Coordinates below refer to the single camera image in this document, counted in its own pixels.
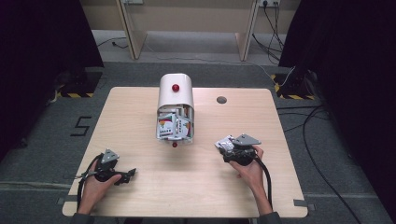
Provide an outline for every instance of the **floor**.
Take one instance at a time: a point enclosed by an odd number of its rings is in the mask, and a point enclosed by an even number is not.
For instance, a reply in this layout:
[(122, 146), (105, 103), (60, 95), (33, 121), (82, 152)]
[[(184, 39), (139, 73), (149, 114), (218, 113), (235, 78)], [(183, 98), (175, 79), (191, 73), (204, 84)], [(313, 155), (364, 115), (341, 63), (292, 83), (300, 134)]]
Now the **floor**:
[[(132, 60), (123, 31), (93, 31), (104, 62), (125, 63), (224, 63), (277, 65), (252, 38), (247, 60), (241, 62), (234, 34), (148, 32), (138, 60)], [(256, 35), (265, 46), (280, 50), (272, 35)]]
[[(275, 70), (286, 72), (290, 70), (289, 68), (278, 68), (276, 60), (269, 58), (254, 39), (251, 41), (247, 61), (241, 62), (233, 34), (149, 32), (140, 58), (132, 60), (130, 51), (125, 48), (127, 43), (123, 31), (92, 32), (106, 65), (103, 83), (98, 85), (95, 92), (96, 97), (79, 100), (61, 98), (57, 104), (52, 104), (32, 131), (29, 146), (13, 150), (6, 160), (0, 163), (0, 223), (32, 223), (32, 217), (35, 217), (35, 220), (42, 220), (41, 223), (69, 222), (69, 218), (62, 214), (60, 199), (64, 198), (64, 195), (69, 191), (70, 176), (74, 176), (84, 154), (85, 147), (82, 146), (87, 146), (90, 140), (87, 137), (74, 138), (73, 141), (70, 141), (70, 133), (75, 131), (74, 123), (77, 117), (87, 114), (92, 115), (92, 120), (89, 121), (92, 126), (89, 133), (92, 133), (95, 119), (100, 115), (98, 108), (103, 106), (110, 87), (114, 83), (125, 82), (125, 78), (131, 79), (132, 76), (125, 76), (125, 74), (132, 74), (136, 69), (145, 67), (144, 71), (151, 72), (151, 74), (140, 79), (152, 84), (155, 78), (152, 71), (158, 72), (158, 67), (167, 70), (173, 70), (175, 67), (183, 68), (195, 75), (201, 75), (201, 71), (205, 67), (212, 77), (217, 77), (215, 75), (220, 72), (223, 77), (228, 77), (233, 71), (239, 69), (238, 71), (242, 71), (239, 73), (250, 75), (259, 73), (262, 79), (268, 78), (264, 82), (272, 88), (272, 80), (269, 75), (273, 74)], [(264, 45), (269, 46), (272, 35), (256, 36)], [(279, 45), (272, 42), (271, 48), (279, 49)], [(221, 69), (214, 71), (212, 67), (216, 67), (216, 65), (213, 64), (254, 66), (222, 66)], [(156, 67), (157, 70), (147, 69), (147, 66)], [(249, 81), (257, 84), (257, 81), (252, 78)], [(215, 87), (221, 86), (219, 81), (212, 82), (210, 84)], [(316, 100), (315, 102), (288, 101), (275, 97), (275, 103), (276, 107), (280, 108), (314, 105), (317, 102)], [(291, 111), (288, 109), (278, 110), (290, 154), (309, 208), (309, 215), (305, 218), (285, 218), (282, 221), (286, 224), (356, 223), (339, 198), (323, 181), (314, 168), (313, 162), (307, 156), (301, 124), (304, 123), (308, 111), (310, 109), (306, 108)], [(321, 114), (310, 120), (306, 133), (312, 154), (320, 169), (355, 211), (362, 223), (392, 223), (361, 168), (348, 157), (347, 152), (343, 149), (337, 133), (332, 123), (326, 119), (327, 117), (326, 111), (321, 111)], [(122, 223), (122, 218), (120, 220), (109, 217), (97, 218), (95, 223)], [(150, 223), (176, 222), (175, 220), (165, 222), (161, 219), (150, 220)]]

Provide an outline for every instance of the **wrist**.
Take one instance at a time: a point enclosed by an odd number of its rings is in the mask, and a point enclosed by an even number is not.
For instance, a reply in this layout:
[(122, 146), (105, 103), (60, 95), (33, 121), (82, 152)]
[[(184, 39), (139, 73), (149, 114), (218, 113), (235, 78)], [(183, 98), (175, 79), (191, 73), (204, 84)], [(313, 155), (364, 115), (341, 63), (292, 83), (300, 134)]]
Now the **wrist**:
[(264, 187), (256, 186), (250, 189), (253, 192), (254, 199), (256, 201), (257, 208), (259, 209), (260, 216), (272, 213), (273, 209), (268, 201)]
[(90, 215), (92, 210), (93, 210), (93, 204), (81, 203), (79, 209), (77, 210), (77, 213)]

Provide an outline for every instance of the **gray carpet floor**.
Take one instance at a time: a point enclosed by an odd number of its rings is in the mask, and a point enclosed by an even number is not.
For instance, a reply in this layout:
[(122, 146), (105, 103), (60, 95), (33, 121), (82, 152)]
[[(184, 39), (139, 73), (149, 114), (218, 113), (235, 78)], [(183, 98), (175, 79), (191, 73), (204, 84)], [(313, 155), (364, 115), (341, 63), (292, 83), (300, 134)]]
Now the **gray carpet floor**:
[[(278, 68), (266, 66), (269, 74)], [(161, 76), (185, 73), (193, 87), (265, 88), (278, 107), (279, 117), (293, 158), (309, 215), (283, 218), (283, 223), (356, 223), (347, 208), (318, 174), (304, 145), (302, 125), (312, 108), (280, 109), (291, 106), (320, 105), (315, 100), (285, 100), (276, 97), (272, 80), (255, 65), (220, 65), (193, 63), (105, 63), (102, 77), (92, 98), (58, 98), (41, 114), (30, 132), (28, 146), (8, 152), (0, 164), (0, 223), (68, 223), (62, 214), (62, 200), (67, 195), (95, 124), (113, 87), (159, 86)], [(90, 126), (85, 136), (75, 125)], [(306, 125), (309, 150), (321, 172), (342, 195), (362, 223), (392, 223), (376, 197), (363, 171), (347, 153), (339, 136), (321, 110)], [(200, 220), (220, 223), (219, 220)], [(95, 223), (122, 223), (123, 218), (99, 217)], [(148, 219), (146, 223), (177, 223), (178, 220)]]

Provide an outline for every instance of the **cable on floor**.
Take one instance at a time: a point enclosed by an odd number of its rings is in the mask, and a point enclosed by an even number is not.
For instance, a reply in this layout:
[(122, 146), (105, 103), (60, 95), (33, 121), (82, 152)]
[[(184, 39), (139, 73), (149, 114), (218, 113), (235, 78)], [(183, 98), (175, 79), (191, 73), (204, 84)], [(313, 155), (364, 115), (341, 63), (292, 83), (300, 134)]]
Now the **cable on floor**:
[[(146, 46), (151, 52), (156, 53), (148, 44), (145, 43), (145, 46)], [(208, 62), (208, 63), (231, 63), (231, 64), (244, 64), (244, 63), (248, 63), (248, 64), (253, 64), (253, 65), (259, 66), (260, 69), (261, 69), (262, 71), (264, 71), (265, 75), (267, 75), (267, 76), (271, 79), (271, 81), (274, 83), (274, 85), (277, 84), (275, 81), (272, 80), (271, 75), (267, 73), (267, 71), (265, 70), (264, 67), (262, 67), (262, 66), (259, 65), (259, 64), (252, 63), (252, 62), (249, 62), (249, 61), (245, 61), (245, 62), (230, 62), (230, 61), (225, 61), (225, 60), (208, 60), (208, 59), (200, 59), (200, 58), (178, 58), (178, 57), (162, 58), (162, 57), (159, 57), (159, 56), (157, 56), (157, 55), (154, 55), (154, 57), (155, 57), (156, 59), (158, 59), (158, 60), (182, 60), (182, 61), (202, 61), (202, 62)], [(288, 72), (288, 74), (287, 74), (287, 76), (286, 76), (286, 79), (285, 79), (285, 81), (284, 81), (282, 84), (280, 84), (280, 85), (277, 84), (279, 87), (282, 87), (282, 86), (286, 83), (286, 81), (288, 80), (288, 78), (289, 78), (291, 72), (293, 71), (293, 69), (294, 69), (294, 67), (292, 67), (292, 68), (289, 70), (289, 72)]]
[(277, 50), (277, 49), (271, 49), (271, 48), (269, 48), (269, 47), (266, 47), (264, 44), (262, 44), (262, 43), (256, 38), (256, 36), (255, 36), (254, 34), (252, 34), (252, 36), (253, 36), (254, 40), (256, 40), (256, 43), (259, 45), (259, 47), (260, 47), (264, 52), (266, 52), (269, 56), (273, 57), (273, 58), (276, 59), (277, 61), (280, 60), (273, 52), (271, 52), (271, 50), (274, 50), (274, 51), (277, 51), (277, 52), (282, 52), (282, 51)]
[[(311, 116), (311, 117), (317, 118), (316, 114), (321, 113), (321, 112), (324, 112), (324, 110), (316, 112), (316, 113), (315, 113), (313, 116)], [(295, 126), (295, 127), (292, 127), (292, 128), (289, 128), (289, 129), (284, 130), (283, 133), (286, 133), (286, 132), (289, 132), (289, 131), (291, 131), (291, 130), (300, 128), (300, 127), (302, 127), (302, 126), (304, 126), (304, 125), (303, 125), (303, 124), (299, 124), (299, 125), (297, 125), (297, 126)]]
[(120, 49), (126, 49), (126, 48), (128, 48), (128, 45), (127, 45), (127, 46), (120, 46), (120, 45), (118, 45), (115, 41), (111, 42), (111, 44), (112, 44), (114, 47), (119, 47)]
[(102, 43), (100, 43), (100, 44), (98, 44), (98, 45), (96, 45), (96, 47), (99, 47), (99, 46), (101, 46), (101, 45), (103, 45), (103, 44), (105, 44), (105, 43), (107, 43), (108, 41), (110, 41), (110, 40), (115, 40), (115, 39), (125, 39), (126, 37), (114, 37), (114, 38), (109, 38), (109, 39), (107, 39), (107, 40), (105, 40), (104, 42), (102, 42)]
[(311, 150), (306, 142), (306, 134), (305, 134), (305, 129), (306, 129), (306, 123), (313, 118), (312, 115), (315, 114), (315, 112), (319, 109), (323, 107), (323, 105), (319, 105), (317, 106), (315, 109), (312, 110), (312, 112), (309, 114), (309, 116), (305, 119), (304, 124), (303, 124), (303, 139), (304, 139), (304, 145), (306, 148), (306, 151), (308, 153), (308, 156), (310, 158), (310, 160), (312, 161), (312, 163), (314, 164), (315, 168), (317, 169), (318, 173), (320, 174), (320, 176), (323, 178), (323, 180), (326, 182), (326, 184), (332, 189), (332, 191), (335, 193), (335, 195), (337, 195), (337, 197), (341, 200), (341, 202), (344, 204), (344, 206), (346, 207), (346, 209), (349, 211), (349, 213), (355, 218), (355, 220), (357, 221), (357, 223), (361, 224), (361, 221), (359, 220), (359, 218), (356, 216), (356, 214), (353, 212), (353, 210), (350, 208), (350, 206), (347, 204), (347, 202), (343, 199), (343, 197), (340, 195), (340, 193), (338, 193), (338, 191), (332, 186), (332, 184), (330, 183), (330, 181), (327, 179), (327, 177), (321, 172), (320, 168), (318, 167), (317, 163), (315, 162)]
[(42, 189), (70, 189), (71, 185), (67, 184), (54, 184), (44, 182), (26, 182), (26, 181), (0, 181), (0, 188), (16, 186), (27, 186), (30, 188), (42, 188)]
[[(323, 118), (323, 117), (318, 117), (317, 114), (320, 112), (325, 112), (324, 110), (318, 111), (316, 114), (314, 114), (312, 117), (316, 118), (316, 119), (326, 119), (329, 120), (329, 118)], [(289, 113), (281, 113), (278, 115), (301, 115), (301, 116), (309, 116), (308, 114), (303, 114), (303, 113), (293, 113), (293, 112), (289, 112)]]

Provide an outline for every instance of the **electrical outlet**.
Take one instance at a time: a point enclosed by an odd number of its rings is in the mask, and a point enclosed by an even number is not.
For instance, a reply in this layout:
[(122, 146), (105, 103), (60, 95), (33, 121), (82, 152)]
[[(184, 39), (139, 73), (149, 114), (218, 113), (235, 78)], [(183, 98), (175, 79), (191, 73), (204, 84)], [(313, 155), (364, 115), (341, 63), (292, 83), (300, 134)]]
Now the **electrical outlet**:
[[(260, 0), (259, 7), (264, 7), (264, 1), (265, 0)], [(267, 7), (279, 7), (280, 5), (280, 0), (266, 0), (266, 1), (267, 1)]]

